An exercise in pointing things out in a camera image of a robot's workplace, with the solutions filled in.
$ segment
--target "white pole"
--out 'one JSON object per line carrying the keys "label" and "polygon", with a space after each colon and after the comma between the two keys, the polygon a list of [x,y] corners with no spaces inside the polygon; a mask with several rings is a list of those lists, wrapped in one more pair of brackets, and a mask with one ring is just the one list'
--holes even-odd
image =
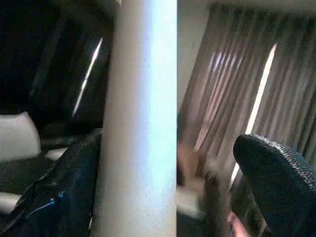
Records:
{"label": "white pole", "polygon": [[176,0],[123,0],[92,237],[176,236]]}

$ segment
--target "curtain fold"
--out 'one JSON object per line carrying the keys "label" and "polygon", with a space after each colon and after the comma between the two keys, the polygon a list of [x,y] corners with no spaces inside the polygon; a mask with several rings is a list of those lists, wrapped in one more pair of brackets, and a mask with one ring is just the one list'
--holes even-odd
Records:
{"label": "curtain fold", "polygon": [[281,18],[214,5],[178,116],[178,139],[233,170]]}
{"label": "curtain fold", "polygon": [[252,133],[316,165],[316,21],[287,15]]}

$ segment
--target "wall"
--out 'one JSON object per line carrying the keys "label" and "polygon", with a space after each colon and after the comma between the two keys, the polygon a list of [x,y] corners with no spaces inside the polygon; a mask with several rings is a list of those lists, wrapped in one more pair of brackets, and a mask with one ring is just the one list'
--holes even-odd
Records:
{"label": "wall", "polygon": [[208,16],[205,2],[178,0],[178,111],[187,90]]}

